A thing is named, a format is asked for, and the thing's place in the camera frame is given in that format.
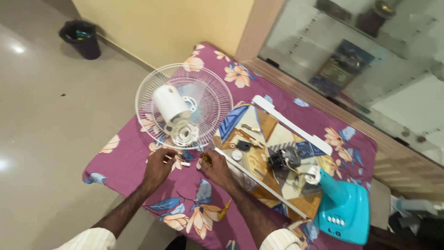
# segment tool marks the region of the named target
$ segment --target bed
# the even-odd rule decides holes
[[[332,146],[333,154],[330,158],[325,157],[322,163],[324,170],[337,180],[353,182],[370,190],[377,145],[368,136],[287,93],[207,43],[197,44],[185,62],[205,67],[220,76],[231,91],[235,105],[248,104],[255,95],[272,102],[275,109],[296,126]],[[199,70],[199,67],[187,70]],[[145,132],[153,129],[153,122],[148,117],[142,122],[143,126],[134,116],[112,137],[87,165],[82,177],[85,183],[103,184],[125,197],[135,190],[142,182],[147,157],[162,147]],[[145,201],[143,207],[205,249],[256,249],[235,204],[231,203],[222,220],[212,216],[224,208],[230,197],[196,167],[200,153],[180,150],[179,154],[189,160],[191,166],[175,164],[168,179]],[[202,185],[211,192],[202,193],[199,189]],[[254,200],[282,227],[298,220],[279,202]],[[204,208],[209,218],[214,218],[211,223],[201,225],[191,220],[200,216],[195,214],[199,207]],[[300,220],[299,225],[292,229],[302,241],[303,250],[362,249],[362,246],[341,242],[319,232],[309,218]],[[191,222],[191,230],[186,233],[186,226]]]

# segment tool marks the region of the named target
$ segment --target yellow wall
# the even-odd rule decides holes
[[[199,42],[234,55],[254,0],[73,0],[117,46],[153,68],[183,62]]]

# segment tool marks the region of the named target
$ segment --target hand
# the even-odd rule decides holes
[[[172,149],[158,149],[148,158],[147,168],[142,186],[146,188],[158,188],[171,172],[173,163],[176,161],[177,152]]]
[[[199,160],[199,163],[208,178],[227,193],[237,189],[238,183],[228,168],[225,157],[214,150],[207,150],[204,154],[211,159],[211,166],[202,159]]]

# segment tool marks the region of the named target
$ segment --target tiled floor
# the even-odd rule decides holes
[[[81,174],[134,115],[148,71],[103,44],[82,59],[58,37],[74,16],[69,0],[1,4],[0,249],[53,249],[122,201]],[[118,249],[161,250],[175,236],[140,210]]]

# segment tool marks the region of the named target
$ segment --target white sleeve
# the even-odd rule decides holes
[[[282,228],[268,235],[259,250],[301,250],[301,241],[290,230]]]
[[[90,228],[54,250],[114,250],[114,234],[104,228]]]

